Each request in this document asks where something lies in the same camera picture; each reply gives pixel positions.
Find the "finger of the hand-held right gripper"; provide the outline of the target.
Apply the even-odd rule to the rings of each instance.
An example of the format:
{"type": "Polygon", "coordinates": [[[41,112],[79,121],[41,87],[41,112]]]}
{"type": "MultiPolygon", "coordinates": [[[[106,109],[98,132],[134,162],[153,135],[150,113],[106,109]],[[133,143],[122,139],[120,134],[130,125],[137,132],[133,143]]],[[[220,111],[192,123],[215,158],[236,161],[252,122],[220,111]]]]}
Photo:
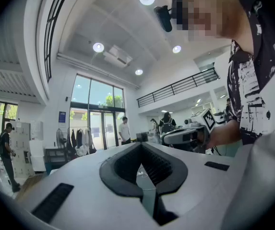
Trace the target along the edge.
{"type": "Polygon", "coordinates": [[[185,129],[176,129],[176,130],[170,131],[163,136],[163,142],[168,145],[184,144],[185,142],[183,141],[183,135],[185,133],[186,133],[185,129]]]}

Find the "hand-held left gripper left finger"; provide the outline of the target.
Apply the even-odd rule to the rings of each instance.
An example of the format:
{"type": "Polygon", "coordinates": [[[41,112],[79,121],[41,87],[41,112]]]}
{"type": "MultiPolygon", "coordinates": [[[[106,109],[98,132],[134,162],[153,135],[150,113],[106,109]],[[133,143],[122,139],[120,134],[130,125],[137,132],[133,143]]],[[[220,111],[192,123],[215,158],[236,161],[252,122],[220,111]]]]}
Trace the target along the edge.
{"type": "Polygon", "coordinates": [[[40,181],[19,204],[19,217],[30,229],[40,230],[158,230],[160,226],[147,213],[140,199],[114,194],[102,182],[99,168],[137,143],[75,159],[40,181]],[[38,206],[58,186],[66,192],[59,208],[51,203],[39,217],[38,206]]]}

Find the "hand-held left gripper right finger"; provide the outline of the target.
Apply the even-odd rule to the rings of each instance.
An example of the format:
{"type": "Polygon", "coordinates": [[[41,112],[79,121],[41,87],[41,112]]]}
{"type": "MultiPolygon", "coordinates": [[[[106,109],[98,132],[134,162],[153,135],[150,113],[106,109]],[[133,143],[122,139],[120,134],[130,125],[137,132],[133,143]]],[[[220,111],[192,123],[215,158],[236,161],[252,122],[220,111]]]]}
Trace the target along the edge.
{"type": "Polygon", "coordinates": [[[250,146],[240,147],[235,157],[187,152],[155,143],[152,146],[182,160],[188,175],[177,192],[162,196],[166,210],[178,218],[163,226],[143,218],[141,230],[221,230],[244,174],[250,146]]]}

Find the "person's right forearm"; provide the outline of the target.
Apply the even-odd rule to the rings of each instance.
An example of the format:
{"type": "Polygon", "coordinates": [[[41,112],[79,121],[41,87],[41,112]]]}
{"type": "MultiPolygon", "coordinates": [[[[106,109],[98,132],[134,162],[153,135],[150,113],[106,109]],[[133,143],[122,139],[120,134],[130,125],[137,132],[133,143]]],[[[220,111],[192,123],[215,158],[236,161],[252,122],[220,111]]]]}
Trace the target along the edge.
{"type": "Polygon", "coordinates": [[[212,130],[206,149],[231,144],[239,140],[241,140],[239,123],[236,120],[230,120],[224,126],[215,127],[212,130]]]}

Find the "person's light trousers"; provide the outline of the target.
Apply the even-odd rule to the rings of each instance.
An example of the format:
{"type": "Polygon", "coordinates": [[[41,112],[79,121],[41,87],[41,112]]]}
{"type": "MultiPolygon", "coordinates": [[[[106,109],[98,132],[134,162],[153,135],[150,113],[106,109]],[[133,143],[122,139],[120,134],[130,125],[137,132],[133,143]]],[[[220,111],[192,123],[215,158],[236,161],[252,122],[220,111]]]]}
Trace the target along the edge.
{"type": "Polygon", "coordinates": [[[227,145],[219,145],[213,148],[213,154],[218,156],[235,157],[239,147],[242,146],[242,141],[237,141],[227,145]]]}

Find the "black balcony railing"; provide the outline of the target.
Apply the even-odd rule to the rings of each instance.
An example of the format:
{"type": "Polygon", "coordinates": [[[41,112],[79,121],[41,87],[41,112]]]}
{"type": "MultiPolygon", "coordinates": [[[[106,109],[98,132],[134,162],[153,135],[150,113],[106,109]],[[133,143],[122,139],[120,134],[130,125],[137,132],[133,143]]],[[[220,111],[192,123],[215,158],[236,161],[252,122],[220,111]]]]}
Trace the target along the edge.
{"type": "Polygon", "coordinates": [[[219,80],[220,77],[214,67],[204,70],[200,73],[196,73],[177,82],[169,84],[161,89],[151,92],[137,99],[138,107],[144,107],[146,105],[155,103],[160,100],[164,100],[168,97],[180,94],[184,91],[197,88],[201,85],[219,80]]]}

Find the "person's black white patterned shirt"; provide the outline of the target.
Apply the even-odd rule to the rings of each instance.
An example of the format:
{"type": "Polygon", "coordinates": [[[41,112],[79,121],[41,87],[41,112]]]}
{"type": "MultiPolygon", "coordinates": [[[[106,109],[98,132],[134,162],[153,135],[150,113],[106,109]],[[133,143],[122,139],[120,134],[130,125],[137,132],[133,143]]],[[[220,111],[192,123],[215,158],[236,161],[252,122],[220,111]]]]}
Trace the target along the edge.
{"type": "Polygon", "coordinates": [[[269,132],[272,119],[261,90],[275,74],[275,0],[239,0],[251,27],[253,54],[231,42],[227,89],[244,145],[269,132]]]}

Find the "dark low shelf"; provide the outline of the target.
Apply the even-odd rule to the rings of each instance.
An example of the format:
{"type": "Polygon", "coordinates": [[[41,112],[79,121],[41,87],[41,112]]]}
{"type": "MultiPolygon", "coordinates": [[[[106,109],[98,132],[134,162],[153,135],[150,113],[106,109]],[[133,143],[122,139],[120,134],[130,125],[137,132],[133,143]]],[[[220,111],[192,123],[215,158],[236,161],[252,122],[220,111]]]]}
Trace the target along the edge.
{"type": "Polygon", "coordinates": [[[45,149],[45,159],[49,170],[58,169],[70,161],[66,149],[45,149]]]}

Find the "wooden floor platform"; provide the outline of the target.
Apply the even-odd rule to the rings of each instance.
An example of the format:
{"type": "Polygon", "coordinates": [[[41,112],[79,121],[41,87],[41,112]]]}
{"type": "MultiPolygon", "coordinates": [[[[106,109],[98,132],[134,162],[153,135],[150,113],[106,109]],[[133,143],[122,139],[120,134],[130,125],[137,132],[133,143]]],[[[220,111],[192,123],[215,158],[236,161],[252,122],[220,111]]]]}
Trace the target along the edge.
{"type": "Polygon", "coordinates": [[[33,189],[33,187],[37,183],[39,183],[46,177],[46,175],[46,173],[42,173],[27,178],[22,187],[20,188],[20,191],[16,195],[15,200],[20,202],[33,189]]]}

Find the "black standing fan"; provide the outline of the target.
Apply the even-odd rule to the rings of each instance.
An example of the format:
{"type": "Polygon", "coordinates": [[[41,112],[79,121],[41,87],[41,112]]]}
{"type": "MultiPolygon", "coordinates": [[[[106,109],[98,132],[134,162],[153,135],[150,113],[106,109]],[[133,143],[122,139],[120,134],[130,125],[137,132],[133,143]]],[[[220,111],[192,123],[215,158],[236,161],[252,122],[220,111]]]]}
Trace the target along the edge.
{"type": "Polygon", "coordinates": [[[63,132],[58,128],[56,132],[56,143],[58,149],[66,149],[67,139],[64,137],[63,132]]]}

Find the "white box cabinet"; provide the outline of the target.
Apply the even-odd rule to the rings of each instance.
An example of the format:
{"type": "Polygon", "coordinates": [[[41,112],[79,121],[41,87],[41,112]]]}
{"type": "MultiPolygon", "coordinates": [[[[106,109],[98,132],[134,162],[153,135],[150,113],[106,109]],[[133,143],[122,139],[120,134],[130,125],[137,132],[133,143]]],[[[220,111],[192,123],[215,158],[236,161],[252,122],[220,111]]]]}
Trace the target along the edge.
{"type": "Polygon", "coordinates": [[[41,140],[31,140],[29,142],[30,146],[30,159],[33,170],[35,172],[44,172],[46,171],[45,166],[45,154],[43,143],[41,140]]]}

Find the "glass entrance door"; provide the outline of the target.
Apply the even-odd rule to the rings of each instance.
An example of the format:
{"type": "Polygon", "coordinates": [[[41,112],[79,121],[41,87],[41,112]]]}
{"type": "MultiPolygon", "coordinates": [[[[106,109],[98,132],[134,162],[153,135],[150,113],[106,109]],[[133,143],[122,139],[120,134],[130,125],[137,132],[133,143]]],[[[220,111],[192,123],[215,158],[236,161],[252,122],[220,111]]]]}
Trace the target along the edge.
{"type": "Polygon", "coordinates": [[[121,145],[118,126],[125,116],[122,88],[81,75],[73,86],[69,130],[91,130],[97,151],[121,145]]]}

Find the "white ceiling air conditioner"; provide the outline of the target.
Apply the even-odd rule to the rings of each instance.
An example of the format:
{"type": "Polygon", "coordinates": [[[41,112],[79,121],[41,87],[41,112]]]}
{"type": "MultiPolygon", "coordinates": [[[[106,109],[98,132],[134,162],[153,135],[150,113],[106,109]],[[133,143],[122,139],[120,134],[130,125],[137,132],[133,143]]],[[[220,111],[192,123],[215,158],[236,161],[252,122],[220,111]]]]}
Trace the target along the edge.
{"type": "Polygon", "coordinates": [[[117,45],[113,45],[109,51],[104,51],[104,60],[121,69],[126,68],[132,61],[132,57],[117,45]]]}

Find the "dark framed window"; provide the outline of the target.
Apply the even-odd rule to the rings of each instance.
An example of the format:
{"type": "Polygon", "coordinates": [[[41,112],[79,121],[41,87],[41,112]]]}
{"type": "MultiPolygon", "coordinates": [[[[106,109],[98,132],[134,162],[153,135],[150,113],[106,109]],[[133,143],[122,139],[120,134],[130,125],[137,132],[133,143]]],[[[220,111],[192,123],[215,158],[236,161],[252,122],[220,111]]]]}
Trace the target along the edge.
{"type": "Polygon", "coordinates": [[[18,106],[15,104],[0,102],[0,116],[5,119],[15,120],[17,117],[18,106]]]}

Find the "black window grille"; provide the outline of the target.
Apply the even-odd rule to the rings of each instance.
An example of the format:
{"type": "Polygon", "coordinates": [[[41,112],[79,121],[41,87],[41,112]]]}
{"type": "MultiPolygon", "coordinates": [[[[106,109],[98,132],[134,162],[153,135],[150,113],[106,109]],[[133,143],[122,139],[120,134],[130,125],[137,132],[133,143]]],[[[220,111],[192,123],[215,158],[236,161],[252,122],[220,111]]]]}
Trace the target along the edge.
{"type": "Polygon", "coordinates": [[[53,35],[55,31],[56,22],[62,6],[65,0],[53,0],[51,8],[49,10],[47,24],[45,28],[45,38],[44,38],[44,65],[45,65],[45,73],[47,82],[52,77],[51,74],[51,49],[52,49],[52,41],[53,35]]]}

